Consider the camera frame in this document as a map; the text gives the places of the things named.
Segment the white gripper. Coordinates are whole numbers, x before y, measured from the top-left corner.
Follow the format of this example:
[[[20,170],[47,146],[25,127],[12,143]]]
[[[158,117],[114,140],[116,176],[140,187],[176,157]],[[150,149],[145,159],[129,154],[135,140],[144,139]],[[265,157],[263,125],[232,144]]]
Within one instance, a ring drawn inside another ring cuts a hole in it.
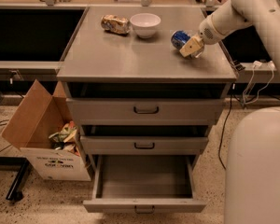
[[[199,25],[199,35],[194,35],[179,52],[183,57],[199,57],[203,52],[204,44],[214,45],[224,37],[222,22],[211,14]]]

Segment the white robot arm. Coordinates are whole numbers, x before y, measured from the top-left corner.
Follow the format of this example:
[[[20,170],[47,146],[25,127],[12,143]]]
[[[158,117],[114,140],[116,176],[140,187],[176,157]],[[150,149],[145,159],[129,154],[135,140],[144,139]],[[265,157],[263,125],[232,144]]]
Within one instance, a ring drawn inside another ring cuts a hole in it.
[[[280,76],[280,0],[228,0],[180,49],[187,57],[253,25]],[[224,224],[280,224],[280,107],[247,115],[229,144]]]

